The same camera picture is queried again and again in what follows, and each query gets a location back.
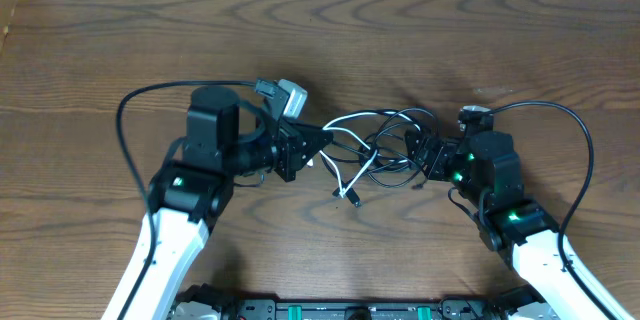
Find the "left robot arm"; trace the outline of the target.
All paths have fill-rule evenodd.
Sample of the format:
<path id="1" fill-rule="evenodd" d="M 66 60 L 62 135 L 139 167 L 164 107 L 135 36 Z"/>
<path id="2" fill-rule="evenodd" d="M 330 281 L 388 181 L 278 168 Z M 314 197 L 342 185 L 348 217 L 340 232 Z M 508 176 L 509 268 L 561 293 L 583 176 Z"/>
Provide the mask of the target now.
<path id="1" fill-rule="evenodd" d="M 285 79 L 246 82 L 256 107 L 235 81 L 193 81 L 186 133 L 174 140 L 158 172 L 143 183 L 124 141 L 119 144 L 146 209 L 132 258 L 103 316 L 165 319 L 186 273 L 231 200 L 238 176 L 298 171 L 333 140 L 299 122 L 308 93 Z"/>

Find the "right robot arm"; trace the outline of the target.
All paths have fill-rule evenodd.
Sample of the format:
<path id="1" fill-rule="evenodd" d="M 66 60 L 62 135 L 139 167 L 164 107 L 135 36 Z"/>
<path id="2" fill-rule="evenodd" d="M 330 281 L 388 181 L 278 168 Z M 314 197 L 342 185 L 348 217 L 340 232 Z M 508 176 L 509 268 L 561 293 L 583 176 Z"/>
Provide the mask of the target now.
<path id="1" fill-rule="evenodd" d="M 487 248 L 525 280 L 525 286 L 496 301 L 505 318 L 520 316 L 533 304 L 548 305 L 559 319 L 629 318 L 560 236 L 555 219 L 525 194 L 510 135 L 483 131 L 442 139 L 408 130 L 405 143 L 429 180 L 452 183 L 475 206 L 470 217 Z"/>

